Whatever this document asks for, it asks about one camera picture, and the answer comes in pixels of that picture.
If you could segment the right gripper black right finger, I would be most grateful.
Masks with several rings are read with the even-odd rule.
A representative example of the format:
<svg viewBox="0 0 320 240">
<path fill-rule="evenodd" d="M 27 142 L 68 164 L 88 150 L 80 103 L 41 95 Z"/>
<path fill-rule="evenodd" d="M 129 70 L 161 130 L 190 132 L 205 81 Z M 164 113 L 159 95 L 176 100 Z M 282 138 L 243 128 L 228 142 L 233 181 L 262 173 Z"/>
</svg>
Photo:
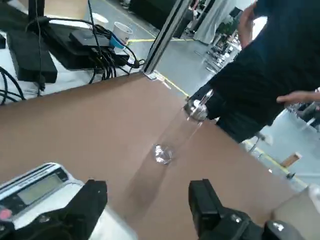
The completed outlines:
<svg viewBox="0 0 320 240">
<path fill-rule="evenodd" d="M 289 223 L 268 220 L 259 226 L 247 213 L 223 206 L 208 179 L 190 181 L 188 204 L 199 240 L 303 239 Z"/>
</svg>

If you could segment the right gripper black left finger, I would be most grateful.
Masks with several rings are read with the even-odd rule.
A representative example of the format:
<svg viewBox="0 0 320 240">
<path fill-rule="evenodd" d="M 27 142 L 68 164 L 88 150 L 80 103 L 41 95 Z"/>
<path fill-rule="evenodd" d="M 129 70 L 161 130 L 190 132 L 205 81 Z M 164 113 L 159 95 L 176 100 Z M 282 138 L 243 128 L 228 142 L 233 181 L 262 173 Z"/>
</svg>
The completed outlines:
<svg viewBox="0 0 320 240">
<path fill-rule="evenodd" d="M 16 229 L 0 221 L 2 240 L 88 240 L 108 202 L 107 184 L 89 179 L 63 208 L 44 212 Z"/>
</svg>

